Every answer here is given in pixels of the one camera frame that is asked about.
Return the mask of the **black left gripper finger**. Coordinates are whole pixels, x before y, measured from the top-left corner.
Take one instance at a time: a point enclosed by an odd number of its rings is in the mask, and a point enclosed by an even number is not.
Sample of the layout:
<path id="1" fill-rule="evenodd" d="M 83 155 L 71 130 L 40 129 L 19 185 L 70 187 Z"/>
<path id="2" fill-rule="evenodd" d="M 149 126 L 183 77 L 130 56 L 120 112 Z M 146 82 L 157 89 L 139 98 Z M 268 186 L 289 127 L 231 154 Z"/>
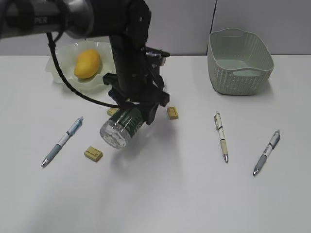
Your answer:
<path id="1" fill-rule="evenodd" d="M 158 103 L 148 103 L 140 105 L 140 112 L 142 118 L 147 125 L 151 125 L 153 123 L 158 107 Z"/>
<path id="2" fill-rule="evenodd" d="M 120 109 L 132 109 L 140 106 L 140 102 L 132 101 L 127 98 L 116 98 L 116 103 Z"/>

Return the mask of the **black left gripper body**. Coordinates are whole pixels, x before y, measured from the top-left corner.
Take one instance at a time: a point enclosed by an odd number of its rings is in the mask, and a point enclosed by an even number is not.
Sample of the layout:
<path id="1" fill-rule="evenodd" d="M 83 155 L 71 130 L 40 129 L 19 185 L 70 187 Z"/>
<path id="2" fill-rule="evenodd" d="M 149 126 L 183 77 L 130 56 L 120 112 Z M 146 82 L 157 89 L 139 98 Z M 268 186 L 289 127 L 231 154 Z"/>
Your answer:
<path id="1" fill-rule="evenodd" d="M 105 84 L 112 86 L 109 96 L 127 98 L 140 104 L 158 103 L 166 106 L 170 95 L 164 92 L 164 81 L 159 68 L 152 68 L 147 60 L 145 44 L 138 44 L 127 36 L 110 36 L 116 74 L 103 77 Z"/>

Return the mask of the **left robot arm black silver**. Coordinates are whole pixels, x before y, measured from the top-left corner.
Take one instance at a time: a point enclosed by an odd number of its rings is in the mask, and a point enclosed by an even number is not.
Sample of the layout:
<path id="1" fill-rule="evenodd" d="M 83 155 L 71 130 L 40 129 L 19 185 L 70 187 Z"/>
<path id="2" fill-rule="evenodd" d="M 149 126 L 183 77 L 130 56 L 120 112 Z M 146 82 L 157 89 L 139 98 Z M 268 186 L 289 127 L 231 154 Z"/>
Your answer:
<path id="1" fill-rule="evenodd" d="M 61 79 L 55 47 L 64 33 L 75 39 L 108 36 L 116 72 L 105 74 L 103 83 L 111 86 L 114 108 L 138 108 L 151 124 L 157 108 L 170 100 L 159 74 L 169 53 L 146 45 L 151 15 L 142 0 L 3 0 L 0 36 L 45 33 Z"/>

